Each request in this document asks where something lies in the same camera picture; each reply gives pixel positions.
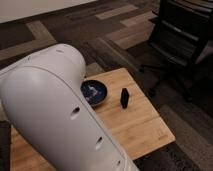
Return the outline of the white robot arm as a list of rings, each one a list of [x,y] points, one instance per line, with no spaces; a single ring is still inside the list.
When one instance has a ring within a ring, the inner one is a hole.
[[[85,60],[56,44],[0,70],[0,104],[57,171],[139,171],[81,92]]]

